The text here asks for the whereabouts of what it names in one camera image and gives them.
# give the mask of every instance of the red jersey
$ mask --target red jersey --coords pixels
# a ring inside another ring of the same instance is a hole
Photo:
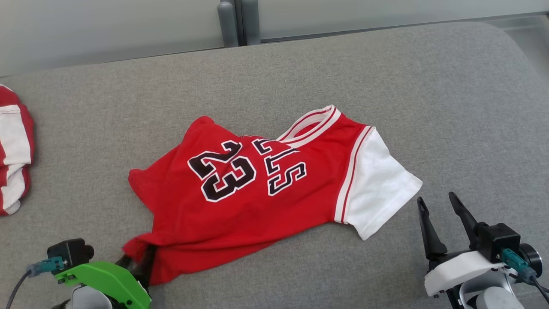
[[[374,127],[333,106],[305,114],[276,140],[236,136],[200,117],[180,145],[128,180],[154,221],[124,250],[139,260],[147,244],[159,246],[152,284],[327,222],[352,224],[366,240],[422,184]]]

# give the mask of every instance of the teal connector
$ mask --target teal connector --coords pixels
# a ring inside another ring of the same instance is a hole
[[[63,264],[63,259],[60,256],[56,256],[27,266],[27,271],[31,271],[29,274],[29,278],[31,278],[36,277],[41,273],[60,271],[64,268],[65,264]]]
[[[501,261],[516,270],[519,277],[527,284],[531,283],[530,277],[537,277],[536,271],[511,249],[501,251]]]

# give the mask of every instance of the green bracket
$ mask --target green bracket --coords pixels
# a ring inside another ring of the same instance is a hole
[[[149,309],[150,306],[149,294],[133,275],[127,269],[109,262],[97,261],[78,265],[58,273],[55,278],[58,282],[64,280],[68,286],[90,286],[126,304],[129,309]]]

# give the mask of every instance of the clothing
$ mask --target clothing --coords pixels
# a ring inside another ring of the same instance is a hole
[[[0,84],[0,216],[15,213],[28,192],[34,122],[11,89]]]
[[[276,140],[239,137],[200,117],[180,145],[128,180],[154,221],[124,250],[139,260],[147,244],[159,246],[152,284],[327,222],[352,224],[366,240],[422,184],[374,127],[334,106],[305,114]]]

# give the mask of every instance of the gray fabric surface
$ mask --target gray fabric surface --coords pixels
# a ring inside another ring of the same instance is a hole
[[[130,189],[209,115],[235,134],[277,137],[329,104],[377,126],[393,156],[424,181],[420,195],[449,250],[467,237],[447,198],[505,222],[549,258],[549,100],[502,31],[454,23],[87,65],[0,80],[36,122],[32,188],[0,218],[0,304],[46,248],[82,237],[116,261],[152,215]],[[327,224],[227,265],[153,289],[154,308],[449,308],[426,296],[414,200],[361,241]],[[541,282],[549,285],[549,275]],[[69,288],[42,275],[14,308],[44,308]],[[518,286],[527,308],[538,292]]]

